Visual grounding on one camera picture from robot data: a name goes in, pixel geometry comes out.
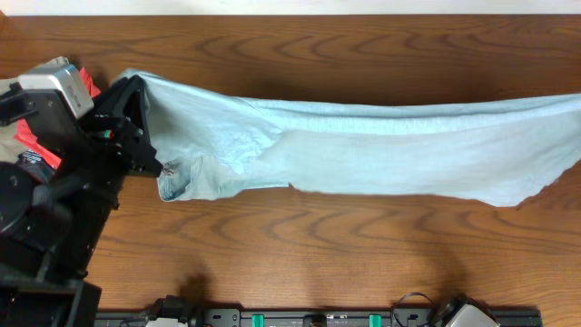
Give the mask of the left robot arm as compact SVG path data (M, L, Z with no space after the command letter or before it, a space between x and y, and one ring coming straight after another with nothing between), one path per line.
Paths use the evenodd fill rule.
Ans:
M146 122L144 81L125 77L75 117L55 89L12 85L1 123L26 120L40 145L60 157L44 178L1 165L1 323L91 326L101 297L87 268L124 178L162 170Z

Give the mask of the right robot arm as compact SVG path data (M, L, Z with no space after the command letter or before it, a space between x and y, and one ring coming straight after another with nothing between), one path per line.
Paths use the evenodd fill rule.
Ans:
M492 312L461 293L441 304L429 317L429 327L499 327Z

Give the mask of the light blue t-shirt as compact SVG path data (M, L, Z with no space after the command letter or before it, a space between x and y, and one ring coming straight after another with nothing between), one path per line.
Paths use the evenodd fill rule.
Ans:
M578 94L376 106L244 98L140 77L166 202L293 187L509 207L580 159Z

